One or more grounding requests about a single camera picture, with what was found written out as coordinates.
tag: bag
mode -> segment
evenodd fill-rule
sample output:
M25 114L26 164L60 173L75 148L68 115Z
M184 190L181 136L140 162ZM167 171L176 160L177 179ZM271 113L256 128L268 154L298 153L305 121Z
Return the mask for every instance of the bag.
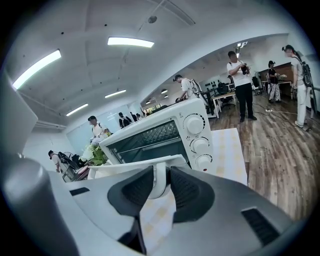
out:
M301 61L299 58L294 57L295 59L297 59L301 66L302 66L302 75L303 75L303 82L305 84L305 86L307 87L312 87L312 78L311 78L311 74L310 74L310 67L308 64L306 64L305 61Z
M204 104L206 104L207 106L209 106L208 101L201 95L201 88L199 86L199 84L197 84L197 82L194 79L190 80L191 83L191 88L192 88L192 92L194 93L194 95L199 98L202 99L202 101L204 101Z

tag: checkered cloth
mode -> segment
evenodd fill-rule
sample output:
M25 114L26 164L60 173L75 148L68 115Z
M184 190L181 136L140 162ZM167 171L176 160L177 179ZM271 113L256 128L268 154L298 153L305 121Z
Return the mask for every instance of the checkered cloth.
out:
M140 223L147 255L152 255L172 229L176 211L174 194L148 199L140 211Z
M240 138L236 128L211 131L213 170L207 173L247 185L247 173ZM95 178L116 174L97 171ZM176 211L174 194L148 199L140 211L140 223L147 255L152 255L170 233Z

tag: white toaster oven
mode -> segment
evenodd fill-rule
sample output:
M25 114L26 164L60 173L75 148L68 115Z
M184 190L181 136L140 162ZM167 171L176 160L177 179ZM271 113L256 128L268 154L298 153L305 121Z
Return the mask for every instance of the white toaster oven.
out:
M205 106L189 99L115 132L99 143L112 164L181 154L198 171L213 168L213 142Z

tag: white knob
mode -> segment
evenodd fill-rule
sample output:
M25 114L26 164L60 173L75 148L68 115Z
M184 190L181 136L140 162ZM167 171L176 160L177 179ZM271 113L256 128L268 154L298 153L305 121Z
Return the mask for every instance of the white knob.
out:
M193 143L193 151L197 154L207 154L209 149L209 142L204 138L199 138Z
M204 121L197 116L193 116L187 121L186 127L191 134L199 134L204 128Z
M210 158L207 155L202 155L196 160L196 165L199 171L207 171L210 168Z

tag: oven window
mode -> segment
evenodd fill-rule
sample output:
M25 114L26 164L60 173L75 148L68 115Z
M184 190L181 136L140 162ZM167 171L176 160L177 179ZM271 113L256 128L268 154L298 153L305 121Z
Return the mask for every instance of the oven window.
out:
M120 163L132 163L182 154L188 162L185 147L174 121L163 123L109 146Z

